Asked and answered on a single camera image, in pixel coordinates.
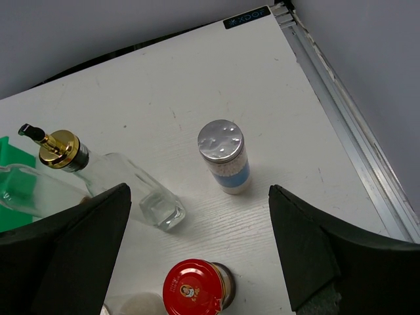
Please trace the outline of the clear glass oil bottle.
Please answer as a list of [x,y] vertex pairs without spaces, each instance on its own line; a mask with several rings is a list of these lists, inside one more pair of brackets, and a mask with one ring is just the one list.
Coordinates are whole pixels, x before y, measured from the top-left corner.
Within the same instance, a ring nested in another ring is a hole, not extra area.
[[25,123],[18,134],[39,146],[43,165],[75,175],[92,196],[125,183],[131,190],[131,216],[143,224],[167,232],[186,216],[176,195],[123,154],[100,155],[68,130],[46,133]]

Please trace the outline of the glass bottle with dark residue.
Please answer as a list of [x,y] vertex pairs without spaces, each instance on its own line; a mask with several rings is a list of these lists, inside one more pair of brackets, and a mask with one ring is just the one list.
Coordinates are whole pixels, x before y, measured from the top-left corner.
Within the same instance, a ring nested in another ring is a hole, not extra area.
[[32,167],[1,167],[1,205],[8,209],[45,218],[90,198],[89,193]]

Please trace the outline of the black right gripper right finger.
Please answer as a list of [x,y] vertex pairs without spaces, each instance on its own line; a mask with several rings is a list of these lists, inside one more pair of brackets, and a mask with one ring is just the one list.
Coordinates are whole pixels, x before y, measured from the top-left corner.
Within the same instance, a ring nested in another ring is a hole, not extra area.
[[278,185],[268,202],[292,311],[419,313],[418,244],[354,226]]

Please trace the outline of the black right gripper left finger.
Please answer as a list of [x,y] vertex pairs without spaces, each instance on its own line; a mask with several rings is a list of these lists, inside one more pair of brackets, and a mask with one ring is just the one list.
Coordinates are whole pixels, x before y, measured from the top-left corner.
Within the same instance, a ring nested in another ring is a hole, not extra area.
[[100,314],[131,211],[119,184],[1,233],[2,314]]

